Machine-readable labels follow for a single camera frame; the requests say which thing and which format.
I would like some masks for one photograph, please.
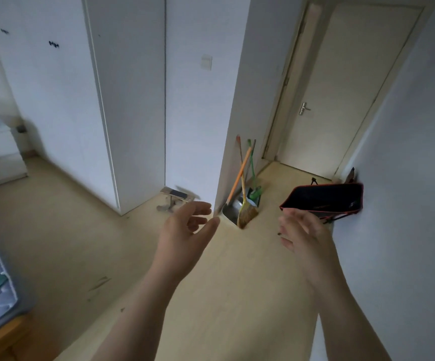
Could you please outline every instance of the white wardrobe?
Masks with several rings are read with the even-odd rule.
[[[0,0],[0,60],[38,153],[120,214],[165,178],[165,0]]]

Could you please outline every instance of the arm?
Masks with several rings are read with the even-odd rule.
[[[92,361],[154,360],[167,305],[220,223],[219,218],[207,221],[197,217],[210,213],[210,204],[192,202],[166,220],[151,268]],[[201,224],[205,224],[204,227],[193,233]]]
[[[279,220],[288,237],[281,242],[298,257],[314,290],[328,359],[391,360],[351,294],[329,230],[302,210],[284,209]]]

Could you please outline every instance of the wooden floor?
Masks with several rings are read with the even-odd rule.
[[[64,352],[90,359],[147,271],[167,218],[156,196],[119,217],[40,158],[0,186],[0,247],[37,296],[34,317]],[[260,214],[226,218],[166,313],[158,360],[306,360],[316,311],[293,256],[279,244],[278,208],[311,175],[272,163]]]

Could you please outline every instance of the door frame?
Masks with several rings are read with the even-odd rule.
[[[329,21],[335,7],[341,3],[352,3],[359,5],[390,5],[390,6],[406,6],[412,8],[421,9],[418,19],[415,22],[408,38],[403,45],[400,53],[398,54],[395,63],[393,64],[391,70],[389,71],[386,79],[383,82],[374,102],[371,104],[367,114],[364,117],[363,122],[361,123],[353,141],[348,147],[345,156],[341,160],[338,168],[336,169],[335,175],[333,177],[333,181],[340,181],[343,176],[346,176],[347,173],[343,172],[347,167],[348,163],[354,156],[355,151],[360,146],[360,142],[362,139],[366,139],[365,132],[371,126],[374,117],[383,103],[386,95],[388,94],[395,78],[398,76],[398,73],[403,66],[403,63],[406,61],[408,55],[410,54],[419,34],[421,33],[423,27],[428,21],[431,13],[435,9],[435,0],[306,0],[304,2],[305,9],[301,14],[301,18],[297,23],[294,42],[291,45],[290,51],[288,53],[289,58],[286,61],[286,74],[283,78],[283,82],[280,85],[279,93],[277,94],[277,101],[275,103],[275,108],[273,109],[271,118],[268,123],[268,131],[267,131],[267,141],[263,150],[262,158],[267,159],[269,161],[278,160],[278,152],[281,146],[281,142],[286,139],[286,132],[289,131],[289,124],[292,122],[291,116],[294,116],[299,109],[299,103],[303,99],[304,93],[308,86],[308,82],[311,77],[311,73],[314,67],[314,63],[316,61],[319,49],[321,47],[321,43],[323,41],[324,35],[329,25]],[[314,32],[313,41],[310,45],[306,45],[303,43],[306,48],[300,47],[300,32],[303,27],[304,20],[307,16],[307,10],[309,9],[311,4],[316,4],[321,6],[322,12]],[[296,58],[304,59],[305,62],[302,65],[301,71],[296,71],[296,73],[300,73],[298,86],[296,88],[295,96],[293,99],[286,98],[286,81],[289,80],[289,75],[292,69],[290,68],[293,65],[293,61]],[[281,102],[285,102],[287,106],[280,106]]]

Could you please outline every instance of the person's left hand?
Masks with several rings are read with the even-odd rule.
[[[207,220],[198,215],[211,214],[211,204],[190,202],[180,207],[164,223],[151,269],[172,281],[180,282],[194,268],[218,229],[218,217]],[[199,225],[205,224],[197,233]]]

